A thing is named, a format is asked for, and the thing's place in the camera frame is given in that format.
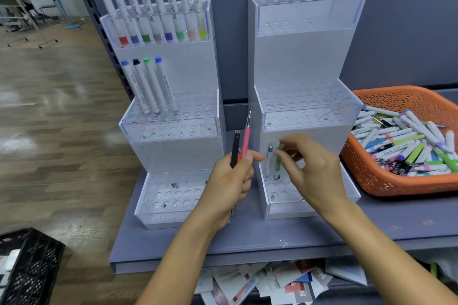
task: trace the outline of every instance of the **plastic crate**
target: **plastic crate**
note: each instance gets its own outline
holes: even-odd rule
[[[0,255],[20,249],[1,305],[49,303],[65,245],[33,228],[0,235]]]
[[[412,109],[422,121],[446,124],[458,143],[458,106],[426,88],[398,86],[353,91],[366,105],[392,111]],[[341,157],[362,189],[377,197],[458,190],[458,174],[406,177],[382,169],[350,134]]]

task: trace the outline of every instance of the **marker display stand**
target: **marker display stand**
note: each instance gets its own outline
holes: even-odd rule
[[[248,0],[251,146],[268,146],[305,133],[339,154],[362,102],[339,80],[365,0]],[[317,213],[280,170],[275,155],[256,168],[265,219]],[[347,196],[360,195],[343,170]]]
[[[148,172],[135,215],[148,229],[179,227],[205,187],[215,162],[225,154],[225,123],[219,88],[210,0],[204,0],[207,34],[198,32],[197,13],[190,12],[196,40],[154,41],[121,47],[108,15],[100,18],[114,52],[121,62],[160,56],[173,89],[178,111],[145,115],[133,100],[119,126]],[[186,30],[178,2],[177,19]],[[163,15],[172,23],[172,14]]]

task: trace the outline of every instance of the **forearm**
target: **forearm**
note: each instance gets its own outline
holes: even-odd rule
[[[210,225],[191,213],[136,304],[190,304],[213,235]]]
[[[375,287],[391,305],[457,304],[458,298],[376,227],[354,203],[329,216]]]

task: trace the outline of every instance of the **lower shelf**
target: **lower shelf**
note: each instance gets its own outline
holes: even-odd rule
[[[274,173],[265,178],[263,164],[259,163],[259,186],[260,198],[264,210],[265,219],[283,219],[294,217],[316,216],[317,212],[302,198],[296,187],[291,183],[288,173],[282,167],[279,177],[274,179]],[[299,167],[305,165],[304,161],[298,162]],[[357,202],[361,198],[354,183],[350,180],[347,170],[340,164],[342,180],[345,186],[347,197],[352,202]]]
[[[148,174],[135,216],[148,229],[180,227],[196,206],[211,169]]]

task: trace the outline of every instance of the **black crate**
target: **black crate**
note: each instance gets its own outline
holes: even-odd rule
[[[0,305],[47,305],[65,245],[33,228],[0,235],[0,255],[21,249]]]

